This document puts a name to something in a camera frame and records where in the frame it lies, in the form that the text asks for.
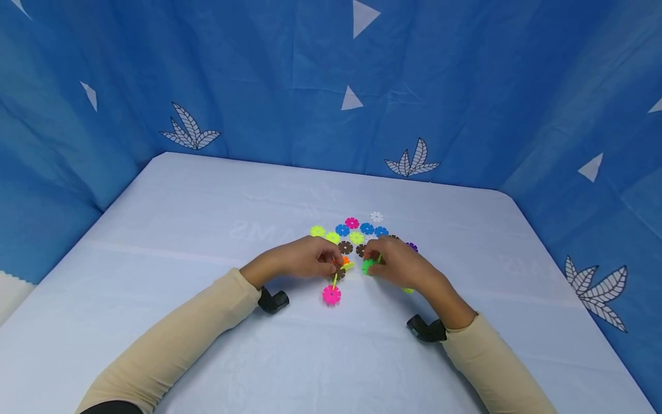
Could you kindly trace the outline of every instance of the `beige sleeve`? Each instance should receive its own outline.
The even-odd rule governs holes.
[[[552,414],[556,409],[522,361],[478,314],[467,328],[448,330],[443,341],[453,364],[476,389],[491,414]]]
[[[76,413],[120,400],[151,414],[217,336],[243,321],[259,298],[239,270],[231,269],[133,342],[99,374]]]

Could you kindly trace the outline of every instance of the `wrist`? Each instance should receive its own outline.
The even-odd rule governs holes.
[[[278,263],[269,252],[264,252],[239,270],[244,279],[256,289],[262,288],[279,274]]]

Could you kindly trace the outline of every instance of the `left hand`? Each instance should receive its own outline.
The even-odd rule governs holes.
[[[342,255],[336,244],[325,238],[305,236],[267,250],[240,271],[259,289],[281,274],[298,278],[326,277],[336,273],[340,266]]]

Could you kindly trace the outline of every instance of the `white triangle pattern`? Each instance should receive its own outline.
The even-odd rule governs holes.
[[[363,103],[361,103],[361,101],[356,96],[354,91],[352,91],[352,89],[348,85],[347,90],[345,90],[345,98],[342,100],[342,108],[340,110],[347,111],[348,109],[356,109],[362,106]]]
[[[660,100],[653,105],[653,107],[651,108],[650,111],[648,111],[648,113],[658,112],[658,111],[662,111],[662,98],[660,98]]]
[[[97,91],[92,89],[92,87],[86,84],[85,82],[81,82],[81,86],[85,90],[85,93],[87,94],[87,98],[89,102],[92,104],[92,108],[94,108],[96,112],[99,112],[97,111]]]
[[[365,30],[381,13],[354,0],[354,38]]]
[[[12,1],[12,2],[16,5],[16,7],[18,7],[18,8],[19,8],[19,9],[20,9],[20,10],[21,10],[21,11],[22,11],[27,17],[29,17],[30,20],[32,20],[32,17],[30,17],[30,15],[28,14],[28,12],[26,12],[25,9],[23,9],[23,4],[21,3],[21,0],[11,0],[11,1]]]
[[[593,158],[591,161],[587,162],[582,168],[577,170],[581,175],[585,176],[588,178],[592,183],[595,182],[595,179],[598,176],[598,172],[600,171],[600,165],[602,164],[602,155],[604,153],[601,152],[597,157]]]

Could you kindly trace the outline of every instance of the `right hand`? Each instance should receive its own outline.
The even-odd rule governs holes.
[[[365,246],[363,258],[377,260],[380,254],[382,264],[372,265],[368,269],[370,276],[379,276],[400,287],[418,291],[433,280],[446,279],[417,251],[395,237],[381,236],[370,240]]]

